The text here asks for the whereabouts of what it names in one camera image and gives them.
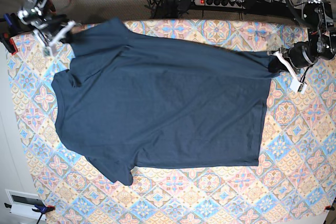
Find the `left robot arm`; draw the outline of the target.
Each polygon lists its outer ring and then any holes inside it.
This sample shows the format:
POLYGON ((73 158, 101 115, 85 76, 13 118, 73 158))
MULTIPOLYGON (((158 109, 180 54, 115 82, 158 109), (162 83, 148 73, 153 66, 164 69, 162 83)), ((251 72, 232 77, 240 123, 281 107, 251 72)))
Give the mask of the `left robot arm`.
POLYGON ((335 58, 335 26, 331 3, 327 0, 301 0, 302 10, 298 13, 291 3, 285 0, 289 10, 299 24, 307 27, 308 40, 295 43, 289 49, 280 48, 285 62, 294 70, 312 67, 319 59, 335 58))

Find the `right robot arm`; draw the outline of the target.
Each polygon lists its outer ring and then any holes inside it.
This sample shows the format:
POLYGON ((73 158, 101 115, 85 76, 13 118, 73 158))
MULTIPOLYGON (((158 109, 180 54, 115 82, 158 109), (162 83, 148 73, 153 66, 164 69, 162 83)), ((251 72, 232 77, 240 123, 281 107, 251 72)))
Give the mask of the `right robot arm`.
POLYGON ((26 0, 17 16, 46 48, 58 42, 68 44, 72 41, 71 30, 76 22, 57 13, 52 0, 26 0))

